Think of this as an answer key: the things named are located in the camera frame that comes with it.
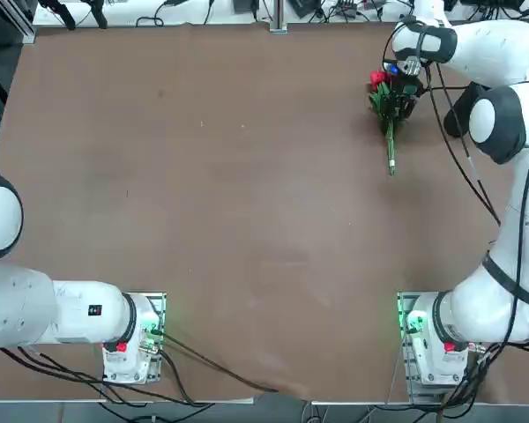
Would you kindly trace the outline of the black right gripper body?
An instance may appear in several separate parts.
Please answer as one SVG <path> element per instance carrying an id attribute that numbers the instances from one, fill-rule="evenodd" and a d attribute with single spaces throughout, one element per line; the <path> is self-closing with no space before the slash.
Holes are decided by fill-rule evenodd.
<path id="1" fill-rule="evenodd" d="M 390 76 L 390 96 L 392 97 L 421 97 L 424 85 L 415 75 L 399 72 Z"/>

